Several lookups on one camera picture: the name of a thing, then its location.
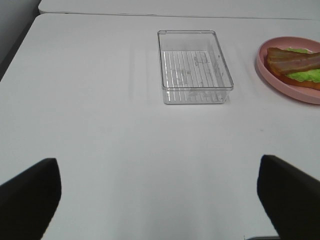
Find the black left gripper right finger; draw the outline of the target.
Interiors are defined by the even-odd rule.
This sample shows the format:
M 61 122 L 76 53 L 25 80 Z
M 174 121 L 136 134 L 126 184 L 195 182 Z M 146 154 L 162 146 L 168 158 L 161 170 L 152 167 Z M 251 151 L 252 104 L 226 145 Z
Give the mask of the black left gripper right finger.
M 275 155 L 263 155 L 257 195 L 282 240 L 320 238 L 320 182 Z

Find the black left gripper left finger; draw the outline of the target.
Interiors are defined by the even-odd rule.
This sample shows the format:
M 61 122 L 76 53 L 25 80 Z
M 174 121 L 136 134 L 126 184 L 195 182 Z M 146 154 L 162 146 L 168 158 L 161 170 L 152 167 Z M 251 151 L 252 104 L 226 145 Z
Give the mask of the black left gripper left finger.
M 58 162 L 46 158 L 0 186 L 0 238 L 40 240 L 62 196 Z

